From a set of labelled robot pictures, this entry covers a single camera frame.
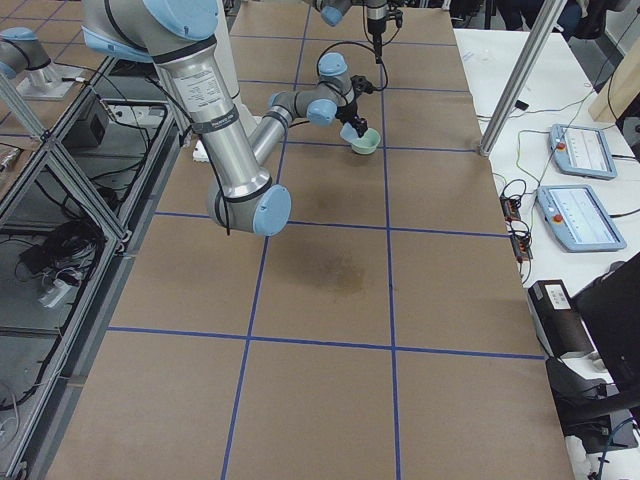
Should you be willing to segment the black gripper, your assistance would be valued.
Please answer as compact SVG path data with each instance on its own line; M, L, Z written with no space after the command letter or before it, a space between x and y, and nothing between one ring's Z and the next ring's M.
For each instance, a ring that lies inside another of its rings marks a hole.
M403 24L403 12L400 4L367 4L365 6L366 26L372 35L372 44L377 63L382 63L383 37L388 22L394 22L397 28Z
M351 77L352 98L337 108L336 119L343 125L352 125L358 138L362 138L368 130L367 120L358 113L358 99L363 94L371 95L374 91L373 83L364 75L354 75Z

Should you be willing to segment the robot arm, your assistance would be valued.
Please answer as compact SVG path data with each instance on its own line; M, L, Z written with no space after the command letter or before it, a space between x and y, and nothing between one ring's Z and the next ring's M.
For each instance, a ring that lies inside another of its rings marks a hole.
M269 237L287 224L290 193L263 164L294 120L316 125L339 120L347 141L368 130L357 113L359 79L333 52L320 57L314 88L275 94L257 127L247 132L214 57L216 30L223 24L215 1L86 1L83 12L90 48L151 63L167 74L172 96L214 170L207 210L227 230Z
M346 14L356 6L363 9L364 31L374 51L375 62L382 64L383 47L385 42L383 35L386 32L387 24L394 22L397 29L403 24L403 12L401 7L404 1L394 0L308 0L306 4L317 11L323 21L332 26L337 26Z

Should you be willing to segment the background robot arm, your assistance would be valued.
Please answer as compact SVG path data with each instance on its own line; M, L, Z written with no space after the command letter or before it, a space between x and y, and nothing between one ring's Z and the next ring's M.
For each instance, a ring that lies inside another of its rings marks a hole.
M73 85L87 82L82 67L56 63L37 35L26 27L1 32L1 77L22 80L17 86L1 87L1 100L9 104L11 95L25 100L60 101Z

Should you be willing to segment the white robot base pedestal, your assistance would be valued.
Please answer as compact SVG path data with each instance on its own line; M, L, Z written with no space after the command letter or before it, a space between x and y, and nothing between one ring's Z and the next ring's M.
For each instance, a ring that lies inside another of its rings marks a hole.
M188 12L195 17L189 31L198 35L197 51L176 81L207 155L240 197L268 176L250 141L258 123L242 103L222 3L194 1Z

